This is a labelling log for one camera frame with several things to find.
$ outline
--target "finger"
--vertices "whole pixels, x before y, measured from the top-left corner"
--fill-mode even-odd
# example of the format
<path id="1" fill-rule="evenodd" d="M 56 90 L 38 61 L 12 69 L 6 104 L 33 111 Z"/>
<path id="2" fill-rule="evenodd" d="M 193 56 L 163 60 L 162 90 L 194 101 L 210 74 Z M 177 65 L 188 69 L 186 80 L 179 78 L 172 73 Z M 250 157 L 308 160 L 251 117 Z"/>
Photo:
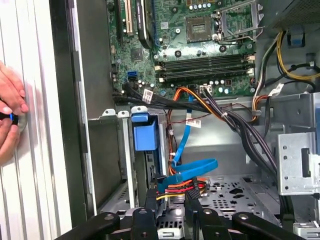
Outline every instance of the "finger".
<path id="1" fill-rule="evenodd" d="M 2 120 L 2 125 L 0 126 L 0 149 L 1 145 L 5 142 L 7 135 L 10 131 L 12 121 L 9 118 Z"/>
<path id="2" fill-rule="evenodd" d="M 3 101 L 0 101 L 0 113 L 3 114 L 12 114 L 12 109 L 8 107 Z"/>
<path id="3" fill-rule="evenodd" d="M 20 96 L 24 98 L 26 96 L 24 85 L 21 79 L 17 76 L 17 74 L 15 74 L 15 72 L 9 67 L 6 67 L 4 63 L 1 61 L 0 71 L 11 81 L 15 89 L 19 92 Z"/>
<path id="4" fill-rule="evenodd" d="M 25 104 L 25 103 L 22 104 L 22 105 L 21 105 L 21 111 L 26 114 L 26 113 L 29 111 L 28 105 Z"/>
<path id="5" fill-rule="evenodd" d="M 17 140 L 15 141 L 15 143 L 14 143 L 14 148 L 18 147 L 19 142 L 20 142 L 20 132 L 19 132 L 19 137 L 18 137 L 18 139 L 17 139 Z"/>
<path id="6" fill-rule="evenodd" d="M 18 126 L 12 125 L 4 143 L 0 147 L 0 159 L 8 161 L 12 158 L 19 136 Z"/>
<path id="7" fill-rule="evenodd" d="M 22 105 L 26 102 L 19 95 L 8 78 L 0 71 L 0 98 L 13 110 L 16 115 L 22 114 Z"/>

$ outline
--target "cpu socket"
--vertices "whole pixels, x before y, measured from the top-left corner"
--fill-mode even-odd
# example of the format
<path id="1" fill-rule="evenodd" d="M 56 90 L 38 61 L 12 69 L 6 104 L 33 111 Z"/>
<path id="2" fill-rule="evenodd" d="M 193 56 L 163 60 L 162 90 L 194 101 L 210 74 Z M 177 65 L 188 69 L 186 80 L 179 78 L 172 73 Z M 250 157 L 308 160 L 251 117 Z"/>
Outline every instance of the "cpu socket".
<path id="1" fill-rule="evenodd" d="M 210 16 L 189 17 L 185 21 L 187 43 L 196 43 L 212 40 Z"/>

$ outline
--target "sheet metal panel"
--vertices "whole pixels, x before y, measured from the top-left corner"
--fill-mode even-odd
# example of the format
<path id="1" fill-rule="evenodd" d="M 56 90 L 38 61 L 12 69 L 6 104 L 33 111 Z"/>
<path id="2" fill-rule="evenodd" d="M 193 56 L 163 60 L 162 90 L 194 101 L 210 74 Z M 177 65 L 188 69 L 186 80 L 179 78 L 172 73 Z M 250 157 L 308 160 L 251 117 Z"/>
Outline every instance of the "sheet metal panel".
<path id="1" fill-rule="evenodd" d="M 30 108 L 0 169 L 2 239 L 54 239 L 72 225 L 48 0 L 0 0 L 0 60 L 23 79 Z"/>
<path id="2" fill-rule="evenodd" d="M 106 109 L 115 108 L 106 1 L 75 0 L 72 19 L 74 50 L 79 54 L 82 120 L 87 127 L 88 182 L 99 208 L 121 182 L 118 137 L 122 133 L 117 134 L 116 122 L 92 120 L 100 117 Z M 88 217 L 96 207 L 93 211 L 91 208 L 89 205 Z"/>

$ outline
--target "green circuit board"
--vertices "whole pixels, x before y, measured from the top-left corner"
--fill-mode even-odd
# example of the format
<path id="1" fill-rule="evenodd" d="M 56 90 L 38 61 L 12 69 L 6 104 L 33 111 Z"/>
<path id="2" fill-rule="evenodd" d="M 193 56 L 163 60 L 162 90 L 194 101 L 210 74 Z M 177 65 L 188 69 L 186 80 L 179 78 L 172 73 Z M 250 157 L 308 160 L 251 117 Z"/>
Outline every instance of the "green circuit board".
<path id="1" fill-rule="evenodd" d="M 241 42 L 218 43 L 213 41 L 215 33 L 214 13 L 221 6 L 236 4 L 239 0 L 147 0 L 152 4 L 154 26 L 152 49 L 145 49 L 138 38 L 136 2 L 131 0 L 132 33 L 126 34 L 126 6 L 124 0 L 107 0 L 107 4 L 118 1 L 118 8 L 109 11 L 109 36 L 113 88 L 115 92 L 124 93 L 122 86 L 128 81 L 128 72 L 136 72 L 137 77 L 131 85 L 143 94 L 144 89 L 153 91 L 171 99 L 179 86 L 191 87 L 196 91 L 210 89 L 212 96 L 233 97 L 254 94 L 255 44 L 250 39 Z M 117 14 L 123 19 L 119 26 Z M 227 15 L 226 23 L 232 31 L 249 28 L 251 11 L 247 7 L 235 9 Z M 236 56 L 236 62 L 224 67 L 216 66 L 215 58 Z M 239 60 L 251 56 L 249 64 L 242 66 Z M 203 74 L 211 69 L 225 71 L 243 68 L 243 74 L 220 74 L 218 76 Z"/>

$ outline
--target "white label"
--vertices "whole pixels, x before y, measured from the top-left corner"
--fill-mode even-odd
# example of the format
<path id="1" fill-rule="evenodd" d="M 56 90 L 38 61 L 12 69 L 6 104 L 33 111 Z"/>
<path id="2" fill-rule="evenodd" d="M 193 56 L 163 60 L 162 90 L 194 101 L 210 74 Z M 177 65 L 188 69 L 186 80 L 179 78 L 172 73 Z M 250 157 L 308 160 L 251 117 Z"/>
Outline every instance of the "white label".
<path id="1" fill-rule="evenodd" d="M 160 23 L 160 28 L 161 28 L 161 30 L 163 30 L 163 29 L 169 29 L 169 22 L 167 22 L 167 21 L 161 22 L 161 23 Z"/>
<path id="2" fill-rule="evenodd" d="M 284 84 L 279 83 L 279 85 L 276 86 L 276 88 L 269 93 L 269 97 L 278 96 L 281 93 L 283 87 L 284 87 Z"/>
<path id="3" fill-rule="evenodd" d="M 199 119 L 192 119 L 191 113 L 187 113 L 187 114 L 186 114 L 186 122 L 185 122 L 185 125 L 200 129 L 200 128 L 201 128 L 201 120 L 199 120 Z"/>
<path id="4" fill-rule="evenodd" d="M 144 89 L 142 101 L 144 101 L 147 104 L 150 104 L 153 94 L 154 94 L 153 91 L 150 91 L 148 89 Z"/>

